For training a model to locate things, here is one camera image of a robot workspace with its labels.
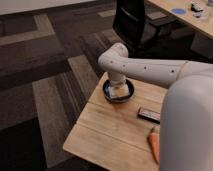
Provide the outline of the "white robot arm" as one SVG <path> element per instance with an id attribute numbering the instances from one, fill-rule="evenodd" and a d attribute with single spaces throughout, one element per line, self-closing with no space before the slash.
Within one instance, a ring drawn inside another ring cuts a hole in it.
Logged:
<path id="1" fill-rule="evenodd" d="M 127 76 L 167 89 L 160 118 L 159 171 L 213 171 L 213 64 L 131 58 L 112 45 L 99 65 L 120 82 Z"/>

